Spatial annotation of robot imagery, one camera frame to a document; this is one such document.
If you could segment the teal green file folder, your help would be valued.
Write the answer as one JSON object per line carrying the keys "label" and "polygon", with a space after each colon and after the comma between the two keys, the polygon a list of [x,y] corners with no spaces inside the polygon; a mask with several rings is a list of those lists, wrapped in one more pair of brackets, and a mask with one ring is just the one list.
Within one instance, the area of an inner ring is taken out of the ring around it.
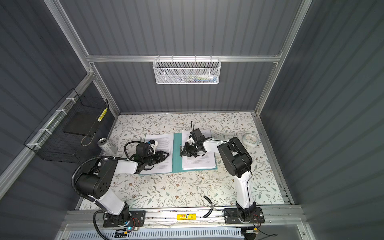
{"label": "teal green file folder", "polygon": [[174,135],[174,144],[173,144],[173,171],[171,173],[182,173],[188,172],[183,171],[182,169],[182,157],[180,155],[181,147],[184,145],[182,142],[182,133],[176,133]]}

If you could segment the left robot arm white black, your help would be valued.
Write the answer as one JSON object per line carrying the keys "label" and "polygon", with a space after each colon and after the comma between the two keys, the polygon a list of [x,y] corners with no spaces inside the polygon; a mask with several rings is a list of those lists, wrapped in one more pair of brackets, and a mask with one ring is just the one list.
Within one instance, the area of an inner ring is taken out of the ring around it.
{"label": "left robot arm white black", "polygon": [[98,235],[103,239],[108,238],[101,232],[97,224],[97,215],[103,215],[106,224],[119,227],[123,233],[130,233],[140,227],[140,219],[131,215],[129,205],[121,200],[110,189],[114,175],[119,171],[122,174],[138,175],[142,171],[151,170],[155,165],[164,162],[170,153],[157,150],[156,141],[148,142],[131,141],[124,145],[137,144],[136,152],[129,156],[97,156],[81,163],[71,177],[73,190],[83,199],[99,207],[93,214],[93,225]]}

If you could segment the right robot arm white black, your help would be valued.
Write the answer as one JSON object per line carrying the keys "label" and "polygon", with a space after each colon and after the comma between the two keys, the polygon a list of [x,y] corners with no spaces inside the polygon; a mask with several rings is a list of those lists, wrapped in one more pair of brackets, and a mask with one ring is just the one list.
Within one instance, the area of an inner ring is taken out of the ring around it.
{"label": "right robot arm white black", "polygon": [[242,142],[237,137],[229,140],[205,137],[200,129],[195,129],[190,132],[189,138],[181,147],[180,155],[197,158],[199,152],[220,154],[227,172],[234,177],[238,218],[243,223],[250,221],[257,210],[257,204],[251,192],[253,160]]}

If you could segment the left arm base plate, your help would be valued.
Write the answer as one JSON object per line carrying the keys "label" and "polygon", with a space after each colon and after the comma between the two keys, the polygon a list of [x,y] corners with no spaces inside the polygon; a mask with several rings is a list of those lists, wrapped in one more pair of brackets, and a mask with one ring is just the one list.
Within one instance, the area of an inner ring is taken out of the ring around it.
{"label": "left arm base plate", "polygon": [[118,216],[106,214],[103,216],[104,228],[142,227],[145,222],[146,211],[129,211]]}

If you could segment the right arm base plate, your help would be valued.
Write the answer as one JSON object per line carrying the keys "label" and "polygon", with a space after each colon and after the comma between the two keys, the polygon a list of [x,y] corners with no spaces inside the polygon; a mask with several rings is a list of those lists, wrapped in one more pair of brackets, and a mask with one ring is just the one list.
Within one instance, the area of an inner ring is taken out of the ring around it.
{"label": "right arm base plate", "polygon": [[237,208],[225,208],[222,210],[225,223],[229,225],[234,224],[263,224],[265,217],[261,208],[241,211]]}

